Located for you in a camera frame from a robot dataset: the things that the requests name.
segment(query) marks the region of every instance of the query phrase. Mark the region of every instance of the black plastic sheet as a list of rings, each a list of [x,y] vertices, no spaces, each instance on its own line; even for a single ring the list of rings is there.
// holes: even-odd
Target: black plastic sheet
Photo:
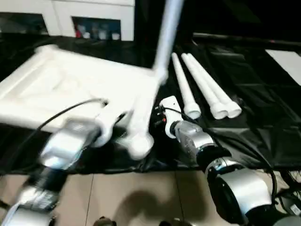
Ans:
[[[134,42],[103,42],[63,37],[28,35],[3,35],[0,39],[0,80],[9,76],[17,67],[34,54],[38,46],[56,44],[60,48],[129,65],[151,68],[155,48]],[[228,148],[234,158],[251,168],[265,168],[253,149],[262,153],[275,169],[301,169],[301,88],[264,51],[263,47],[223,45],[222,43],[193,43],[177,45],[177,53],[190,52],[213,76],[228,95],[239,103],[243,113],[235,119],[215,120],[197,88],[194,80],[184,67],[188,82],[201,107],[202,127],[217,134],[234,137],[217,139]],[[169,67],[167,83],[161,87],[155,105],[161,99],[175,95],[183,108],[180,90],[172,64]],[[0,125],[0,173],[26,174],[36,167],[36,159],[49,134],[41,132],[30,142],[16,162],[9,167],[14,150],[31,132],[30,129]],[[133,161],[125,150],[113,144],[84,153],[77,167],[71,173],[121,173],[195,169],[180,158],[176,140],[169,139],[161,130],[152,128],[155,145],[142,161]]]

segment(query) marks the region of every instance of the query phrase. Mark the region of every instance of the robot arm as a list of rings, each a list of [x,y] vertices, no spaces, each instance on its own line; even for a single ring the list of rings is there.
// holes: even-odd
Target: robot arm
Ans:
[[[174,96],[163,99],[160,105],[181,111]],[[300,217],[276,210],[263,179],[232,159],[231,153],[217,146],[199,125],[168,109],[164,115],[166,134],[177,139],[186,159],[205,173],[216,210],[224,220],[254,226],[301,225]]]
[[[93,121],[68,120],[51,135],[40,154],[40,168],[26,180],[1,225],[53,226],[51,211],[59,201],[67,170],[100,134],[101,128]]]

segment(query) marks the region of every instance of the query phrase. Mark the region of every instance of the floor tile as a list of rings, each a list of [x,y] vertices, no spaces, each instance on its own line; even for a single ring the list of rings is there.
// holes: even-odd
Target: floor tile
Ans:
[[[106,216],[118,226],[158,226],[182,219],[174,172],[94,175],[87,226]]]
[[[87,218],[93,175],[70,176],[55,209],[58,226],[84,226]],[[0,180],[0,198],[11,204],[27,176],[5,176]]]
[[[62,191],[57,226],[86,225],[93,175],[74,175],[68,178]]]
[[[177,171],[176,178],[185,221],[198,226],[228,226],[216,212],[205,175],[200,171]]]

